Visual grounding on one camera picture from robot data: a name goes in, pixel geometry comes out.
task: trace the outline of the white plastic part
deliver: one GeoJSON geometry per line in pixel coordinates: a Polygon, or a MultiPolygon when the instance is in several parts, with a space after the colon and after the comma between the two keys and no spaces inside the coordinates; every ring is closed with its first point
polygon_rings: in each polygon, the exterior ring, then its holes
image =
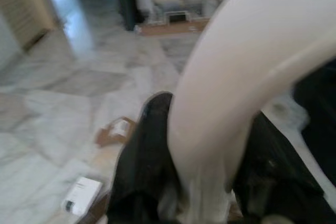
{"type": "Polygon", "coordinates": [[[97,197],[101,186],[101,182],[80,177],[62,202],[62,208],[74,215],[84,216],[97,197]]]}
{"type": "Polygon", "coordinates": [[[130,128],[129,122],[123,119],[119,119],[114,123],[113,129],[109,133],[109,136],[115,136],[115,135],[127,136],[129,128],[130,128]]]}
{"type": "Polygon", "coordinates": [[[335,20],[336,0],[221,5],[192,52],[169,115],[169,149],[186,196],[182,223],[225,221],[253,116],[336,55],[335,20]]]}

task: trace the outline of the black fabric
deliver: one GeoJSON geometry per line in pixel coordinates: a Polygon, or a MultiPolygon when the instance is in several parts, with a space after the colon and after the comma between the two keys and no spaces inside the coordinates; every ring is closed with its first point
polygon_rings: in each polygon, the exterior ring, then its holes
{"type": "Polygon", "coordinates": [[[301,106],[306,107],[316,98],[323,87],[336,79],[336,59],[310,73],[300,80],[294,88],[293,98],[301,106]]]}
{"type": "Polygon", "coordinates": [[[336,186],[336,82],[326,84],[306,109],[309,124],[302,131],[310,152],[336,186]]]}
{"type": "Polygon", "coordinates": [[[179,181],[167,146],[167,115],[172,94],[162,93],[144,107],[122,150],[107,209],[108,223],[158,221],[158,201],[166,183],[179,181]]]}
{"type": "Polygon", "coordinates": [[[262,113],[252,125],[234,192],[244,217],[279,214],[294,223],[336,223],[321,187],[262,113]]]}
{"type": "Polygon", "coordinates": [[[144,18],[137,7],[137,0],[118,0],[120,13],[127,31],[133,31],[137,23],[142,23],[144,18]]]}

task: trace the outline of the marble floor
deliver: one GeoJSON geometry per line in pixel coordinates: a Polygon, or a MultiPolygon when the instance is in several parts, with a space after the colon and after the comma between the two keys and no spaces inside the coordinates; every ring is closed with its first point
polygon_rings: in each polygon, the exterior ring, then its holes
{"type": "MultiPolygon", "coordinates": [[[[59,209],[80,176],[108,190],[121,145],[98,149],[97,130],[134,120],[143,102],[174,92],[199,34],[146,38],[124,31],[112,0],[82,0],[64,28],[47,34],[0,78],[0,223],[75,223],[59,209]]],[[[304,112],[285,94],[264,111],[286,133],[336,206],[297,128],[304,112]],[[279,104],[286,113],[274,108],[279,104]]]]}

